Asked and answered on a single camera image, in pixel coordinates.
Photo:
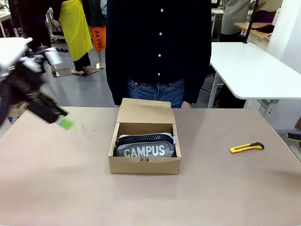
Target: blue denim jeans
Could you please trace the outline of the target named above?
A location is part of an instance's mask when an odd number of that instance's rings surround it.
[[[169,84],[135,83],[128,80],[127,97],[143,100],[158,100],[171,102],[172,108],[180,108],[185,90],[184,79]]]

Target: jeans pocket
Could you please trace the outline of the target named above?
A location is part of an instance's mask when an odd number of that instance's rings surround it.
[[[137,83],[137,82],[134,82],[133,80],[128,80],[128,85],[134,89],[141,89],[143,83]]]
[[[183,88],[185,88],[185,80],[181,79],[181,80],[178,80],[174,83],[171,83],[171,87],[172,87],[173,90],[183,89]]]

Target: box lid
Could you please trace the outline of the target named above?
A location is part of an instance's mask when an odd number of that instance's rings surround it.
[[[117,122],[175,124],[170,102],[124,98]]]

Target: yellow box cutter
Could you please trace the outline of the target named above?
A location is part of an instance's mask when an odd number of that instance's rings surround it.
[[[231,151],[231,153],[239,153],[239,152],[244,152],[244,151],[248,151],[248,150],[252,150],[252,149],[263,150],[264,145],[259,143],[259,142],[256,142],[256,143],[252,143],[252,144],[233,147],[233,148],[230,149],[230,151]]]

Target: zipper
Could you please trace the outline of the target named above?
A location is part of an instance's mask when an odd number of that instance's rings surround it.
[[[171,145],[174,145],[174,139],[166,134],[150,134],[150,135],[141,135],[141,136],[127,136],[119,138],[116,141],[116,147],[121,145],[137,144],[137,143],[152,143],[166,141]]]

